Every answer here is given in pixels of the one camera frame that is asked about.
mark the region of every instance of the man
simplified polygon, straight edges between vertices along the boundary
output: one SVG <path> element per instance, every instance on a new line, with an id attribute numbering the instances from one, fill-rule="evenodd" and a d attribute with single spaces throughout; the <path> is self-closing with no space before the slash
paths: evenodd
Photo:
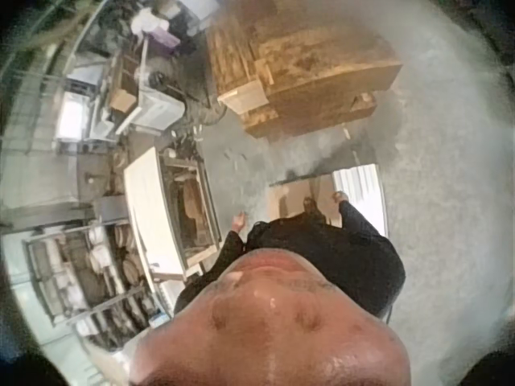
<path id="1" fill-rule="evenodd" d="M 179 296 L 174 320 L 140 344 L 137 385 L 410 384 L 398 337 L 379 320 L 405 280 L 393 245 L 341 192 L 343 228 L 316 204 L 232 231 L 214 267 Z"/>

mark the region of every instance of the hand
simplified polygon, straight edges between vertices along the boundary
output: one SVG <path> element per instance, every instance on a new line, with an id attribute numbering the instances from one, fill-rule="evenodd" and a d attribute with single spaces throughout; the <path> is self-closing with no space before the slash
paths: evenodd
<path id="1" fill-rule="evenodd" d="M 334 199 L 335 203 L 343 203 L 344 201 L 348 201 L 348 195 L 342 191 L 337 191 L 332 195 L 332 199 Z"/>
<path id="2" fill-rule="evenodd" d="M 231 226 L 231 230 L 240 233 L 241 230 L 245 227 L 247 221 L 247 216 L 242 211 L 239 215 L 233 217 L 233 225 Z"/>

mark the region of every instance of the lips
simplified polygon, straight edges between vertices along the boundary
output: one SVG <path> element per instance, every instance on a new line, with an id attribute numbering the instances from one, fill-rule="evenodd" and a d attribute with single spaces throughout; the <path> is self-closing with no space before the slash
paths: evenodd
<path id="1" fill-rule="evenodd" d="M 276 268 L 287 272 L 307 272 L 307 269 L 285 253 L 263 253 L 242 257 L 232 268 L 234 271 L 252 271 L 261 268 Z"/>

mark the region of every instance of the concrete floor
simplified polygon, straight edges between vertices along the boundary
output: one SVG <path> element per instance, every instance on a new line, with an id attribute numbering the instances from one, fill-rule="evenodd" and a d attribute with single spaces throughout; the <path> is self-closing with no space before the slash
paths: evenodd
<path id="1" fill-rule="evenodd" d="M 376 162 L 389 233 L 407 272 L 392 327 L 414 385 L 455 384 L 493 344 L 513 279 L 513 106 L 505 70 L 476 31 L 420 0 L 343 1 L 405 67 L 363 121 L 269 145 L 231 113 L 204 129 L 222 232 L 266 220 L 266 188 L 292 175 Z"/>

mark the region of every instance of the nose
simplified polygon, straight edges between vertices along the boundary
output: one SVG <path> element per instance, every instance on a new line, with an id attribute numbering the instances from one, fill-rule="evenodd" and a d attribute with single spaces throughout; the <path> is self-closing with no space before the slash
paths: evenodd
<path id="1" fill-rule="evenodd" d="M 293 289 L 289 280 L 274 270 L 244 273 L 232 291 L 215 301 L 216 328 L 233 334 L 314 330 L 319 325 L 314 295 Z"/>

